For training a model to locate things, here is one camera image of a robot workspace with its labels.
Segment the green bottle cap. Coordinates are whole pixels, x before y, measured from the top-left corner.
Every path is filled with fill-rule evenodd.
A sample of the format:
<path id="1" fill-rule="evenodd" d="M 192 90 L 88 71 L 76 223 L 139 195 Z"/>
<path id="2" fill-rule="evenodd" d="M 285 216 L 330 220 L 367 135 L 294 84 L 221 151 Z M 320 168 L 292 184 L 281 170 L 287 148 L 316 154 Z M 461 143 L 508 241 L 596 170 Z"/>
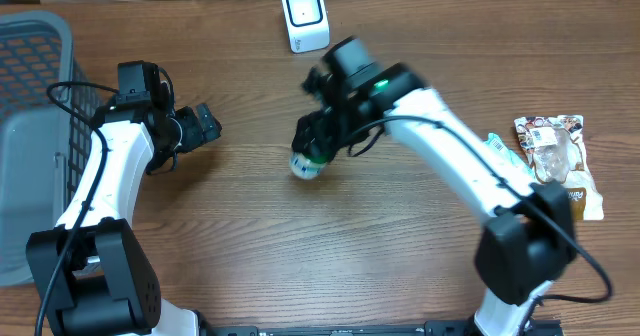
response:
<path id="1" fill-rule="evenodd" d="M 292 173 L 303 180 L 311 180 L 319 176 L 328 163 L 328 154 L 313 156 L 293 151 L 289 159 L 289 166 Z"/>

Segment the teal wipes packet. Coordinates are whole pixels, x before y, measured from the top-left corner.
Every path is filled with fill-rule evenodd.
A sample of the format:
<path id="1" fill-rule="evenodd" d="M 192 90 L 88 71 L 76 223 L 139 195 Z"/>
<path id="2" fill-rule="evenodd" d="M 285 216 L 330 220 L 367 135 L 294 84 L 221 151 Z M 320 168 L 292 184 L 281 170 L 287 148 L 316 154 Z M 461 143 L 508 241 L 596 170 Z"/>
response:
<path id="1" fill-rule="evenodd" d="M 489 133 L 485 144 L 495 151 L 502 159 L 512 166 L 527 173 L 532 179 L 535 178 L 533 170 L 523 161 L 523 159 L 514 151 L 509 149 L 499 135 Z"/>

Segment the beige snack pouch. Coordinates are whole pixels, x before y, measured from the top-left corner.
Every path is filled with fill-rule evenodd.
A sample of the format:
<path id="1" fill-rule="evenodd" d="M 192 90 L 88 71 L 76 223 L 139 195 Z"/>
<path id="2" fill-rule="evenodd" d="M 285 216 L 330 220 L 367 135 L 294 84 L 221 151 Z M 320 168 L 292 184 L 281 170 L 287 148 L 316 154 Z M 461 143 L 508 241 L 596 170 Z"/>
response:
<path id="1" fill-rule="evenodd" d="M 603 220 L 603 197 L 587 164 L 584 117 L 520 117 L 514 126 L 536 181 L 559 182 L 568 191 L 575 220 Z"/>

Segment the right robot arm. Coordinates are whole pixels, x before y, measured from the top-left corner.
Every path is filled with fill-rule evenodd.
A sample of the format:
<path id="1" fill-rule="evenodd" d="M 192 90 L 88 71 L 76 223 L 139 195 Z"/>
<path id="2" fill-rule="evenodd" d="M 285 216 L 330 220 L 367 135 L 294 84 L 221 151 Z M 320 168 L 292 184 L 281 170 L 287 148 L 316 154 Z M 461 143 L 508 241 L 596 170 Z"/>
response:
<path id="1" fill-rule="evenodd" d="M 343 149 L 380 128 L 420 156 L 481 225 L 475 268 L 486 286 L 464 320 L 432 320 L 420 335 L 560 335 L 557 321 L 533 311 L 576 257 L 569 195 L 556 182 L 537 184 L 507 164 L 403 63 L 383 68 L 349 37 L 310 69 L 302 89 L 321 103 L 298 120 L 291 169 L 312 179 Z"/>

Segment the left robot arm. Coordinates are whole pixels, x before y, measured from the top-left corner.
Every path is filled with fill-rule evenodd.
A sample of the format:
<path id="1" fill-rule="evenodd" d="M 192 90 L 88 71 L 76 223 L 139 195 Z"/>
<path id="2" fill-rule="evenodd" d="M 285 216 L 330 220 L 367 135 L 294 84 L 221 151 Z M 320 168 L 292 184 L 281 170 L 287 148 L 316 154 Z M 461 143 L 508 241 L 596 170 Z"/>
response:
<path id="1" fill-rule="evenodd" d="M 48 326 L 55 335 L 211 335 L 200 312 L 162 297 L 131 223 L 143 177 L 218 139 L 221 124 L 204 103 L 177 109 L 162 67 L 132 61 L 117 71 L 118 86 L 91 116 L 57 99 L 74 82 L 46 89 L 52 103 L 89 128 L 91 148 L 55 227 L 32 233 L 26 245 L 41 299 L 34 332 Z"/>

